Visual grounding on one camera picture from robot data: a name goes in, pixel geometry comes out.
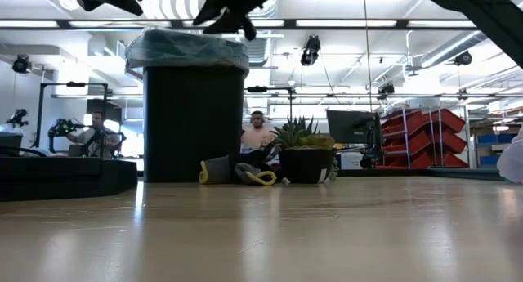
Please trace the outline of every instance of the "white wall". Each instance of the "white wall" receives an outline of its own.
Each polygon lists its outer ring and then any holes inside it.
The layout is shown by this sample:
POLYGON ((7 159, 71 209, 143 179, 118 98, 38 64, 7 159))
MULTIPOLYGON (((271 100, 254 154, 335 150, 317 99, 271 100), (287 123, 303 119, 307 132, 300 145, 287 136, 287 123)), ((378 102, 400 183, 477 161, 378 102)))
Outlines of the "white wall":
MULTIPOLYGON (((42 77, 35 74, 25 76, 15 74, 11 65, 0 61, 0 123, 9 119, 15 109, 26 109, 28 116, 25 118, 28 126, 23 127, 24 139, 22 147, 33 144, 38 120, 38 96, 42 77)), ((40 147, 47 148, 47 130, 58 118, 76 118, 82 122, 83 114, 87 109, 87 101, 52 99, 52 90, 47 89, 44 95, 42 112, 42 132, 40 147)), ((69 142, 64 138, 55 139, 56 150, 67 150, 69 142)))

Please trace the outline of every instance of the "black trash can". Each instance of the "black trash can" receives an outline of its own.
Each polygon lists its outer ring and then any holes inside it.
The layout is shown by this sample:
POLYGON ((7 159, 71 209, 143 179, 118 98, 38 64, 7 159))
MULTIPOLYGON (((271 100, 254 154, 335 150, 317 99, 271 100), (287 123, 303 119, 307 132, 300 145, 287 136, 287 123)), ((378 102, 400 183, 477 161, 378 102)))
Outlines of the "black trash can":
POLYGON ((195 182, 202 160, 239 153, 244 79, 235 67, 145 68, 145 181, 195 182))

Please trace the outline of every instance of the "man in white shirt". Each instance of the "man in white shirt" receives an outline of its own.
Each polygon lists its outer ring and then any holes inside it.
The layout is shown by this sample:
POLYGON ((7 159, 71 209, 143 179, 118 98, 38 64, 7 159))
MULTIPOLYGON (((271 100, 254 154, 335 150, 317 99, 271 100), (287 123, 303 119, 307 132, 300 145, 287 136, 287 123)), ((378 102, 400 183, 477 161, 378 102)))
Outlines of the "man in white shirt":
MULTIPOLYGON (((67 139, 73 143, 86 144, 89 140, 96 134, 96 130, 101 130, 103 128, 104 132, 111 132, 109 129, 104 127, 104 119, 101 111, 97 111, 92 114, 92 128, 81 132, 79 135, 75 136, 73 134, 67 134, 67 139)), ((111 158, 111 151, 119 143, 119 137, 117 135, 106 135, 104 139, 104 159, 111 158)), ((100 147, 101 139, 93 141, 88 148, 89 156, 100 157, 100 147)))
POLYGON ((261 111, 254 111, 251 114, 251 124, 253 129, 245 131, 242 135, 242 145, 253 149, 258 149, 269 145, 276 135, 270 132, 270 128, 263 125, 265 119, 261 111))

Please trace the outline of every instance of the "white object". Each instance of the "white object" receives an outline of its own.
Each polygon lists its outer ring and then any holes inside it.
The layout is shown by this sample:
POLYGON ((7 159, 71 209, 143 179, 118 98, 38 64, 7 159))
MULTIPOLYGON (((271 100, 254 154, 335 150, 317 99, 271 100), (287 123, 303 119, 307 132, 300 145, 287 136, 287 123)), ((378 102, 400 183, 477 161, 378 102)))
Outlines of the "white object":
POLYGON ((514 183, 523 183, 523 128, 498 160, 499 175, 514 183))
POLYGON ((360 162, 363 159, 363 155, 359 152, 343 152, 341 155, 341 167, 342 170, 358 170, 362 169, 360 162))

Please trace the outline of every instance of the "man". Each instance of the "man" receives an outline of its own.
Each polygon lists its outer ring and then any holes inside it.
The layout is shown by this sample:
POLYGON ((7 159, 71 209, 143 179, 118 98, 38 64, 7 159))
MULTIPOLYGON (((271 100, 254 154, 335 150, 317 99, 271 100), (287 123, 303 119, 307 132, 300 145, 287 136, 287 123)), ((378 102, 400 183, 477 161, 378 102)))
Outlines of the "man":
MULTIPOLYGON (((104 127, 104 119, 103 119, 103 113, 101 111, 94 112, 92 114, 92 128, 89 128, 88 130, 81 132, 78 136, 75 136, 73 134, 67 134, 67 139, 69 139, 73 143, 79 143, 79 144, 86 144, 96 133, 97 130, 101 130, 103 128, 104 132, 106 132, 106 136, 104 139, 104 159, 110 159, 111 158, 111 151, 116 147, 116 145, 119 142, 119 138, 117 135, 107 135, 107 133, 113 133, 109 129, 104 127)), ((89 156, 96 156, 100 157, 100 142, 101 140, 94 140, 88 148, 89 156)))
POLYGON ((251 113, 253 129, 245 131, 242 135, 242 144, 245 147, 254 149, 261 148, 269 145, 269 143, 276 138, 276 135, 271 133, 270 129, 263 125, 264 122, 265 119, 261 111, 251 113))

